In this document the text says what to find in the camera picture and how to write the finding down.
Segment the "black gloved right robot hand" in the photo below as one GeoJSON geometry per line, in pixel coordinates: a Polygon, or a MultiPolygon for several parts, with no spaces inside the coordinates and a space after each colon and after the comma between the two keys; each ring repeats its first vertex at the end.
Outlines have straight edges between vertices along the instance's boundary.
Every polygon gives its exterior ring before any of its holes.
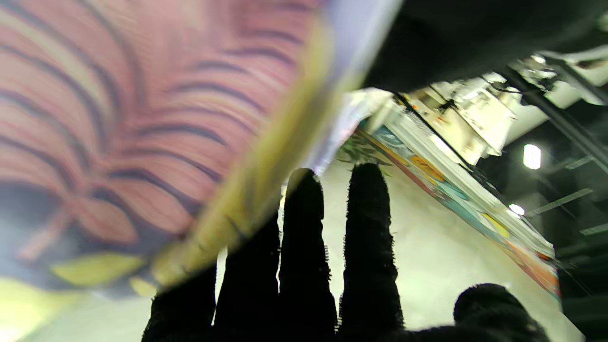
{"type": "Polygon", "coordinates": [[[249,242],[229,252],[219,296],[216,266],[156,295],[142,341],[549,341],[521,302],[493,283],[461,292],[452,325],[406,329],[386,181],[376,164],[357,164],[351,174],[339,306],[322,238],[322,185],[302,168],[289,178],[283,227],[275,213],[249,242]]]}

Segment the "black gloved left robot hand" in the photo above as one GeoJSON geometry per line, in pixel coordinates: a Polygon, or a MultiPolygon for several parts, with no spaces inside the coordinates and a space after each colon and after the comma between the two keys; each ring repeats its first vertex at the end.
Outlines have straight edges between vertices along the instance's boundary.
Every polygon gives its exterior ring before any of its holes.
{"type": "Polygon", "coordinates": [[[607,43],[605,0],[407,0],[362,87],[410,92],[475,78],[549,52],[586,53],[607,43]]]}

